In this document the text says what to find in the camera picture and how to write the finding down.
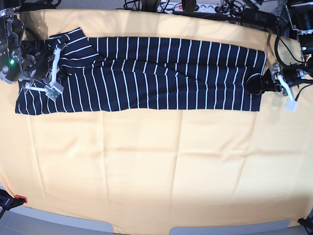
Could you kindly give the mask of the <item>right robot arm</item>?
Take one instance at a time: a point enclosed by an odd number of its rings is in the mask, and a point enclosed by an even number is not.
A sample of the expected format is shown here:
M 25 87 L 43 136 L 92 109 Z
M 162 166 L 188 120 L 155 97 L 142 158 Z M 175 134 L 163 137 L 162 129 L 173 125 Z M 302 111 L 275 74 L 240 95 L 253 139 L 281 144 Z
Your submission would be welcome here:
M 44 92 L 56 99 L 64 91 L 57 82 L 59 60 L 66 43 L 48 46 L 18 16 L 19 1 L 0 2 L 0 79 L 8 84 L 25 82 L 25 91 Z

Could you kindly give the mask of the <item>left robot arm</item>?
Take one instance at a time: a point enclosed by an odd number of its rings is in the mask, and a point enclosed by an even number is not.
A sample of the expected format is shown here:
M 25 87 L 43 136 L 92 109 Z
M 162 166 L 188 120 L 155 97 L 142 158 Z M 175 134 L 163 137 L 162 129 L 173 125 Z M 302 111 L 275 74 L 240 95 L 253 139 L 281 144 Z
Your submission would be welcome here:
M 305 76 L 313 75 L 313 2 L 311 0 L 286 0 L 282 15 L 289 23 L 277 31 L 274 43 L 274 53 L 277 62 L 270 67 L 264 75 L 253 75 L 245 82 L 245 88 L 250 94 L 260 95 L 264 92 L 280 92 L 290 100 L 297 101 L 300 94 L 293 97 L 292 88 L 304 85 L 307 88 L 313 85 L 312 79 Z M 296 59 L 286 43 L 282 34 L 287 30 L 296 33 L 300 43 L 302 59 Z M 278 52 L 278 44 L 282 43 L 295 64 L 287 65 Z

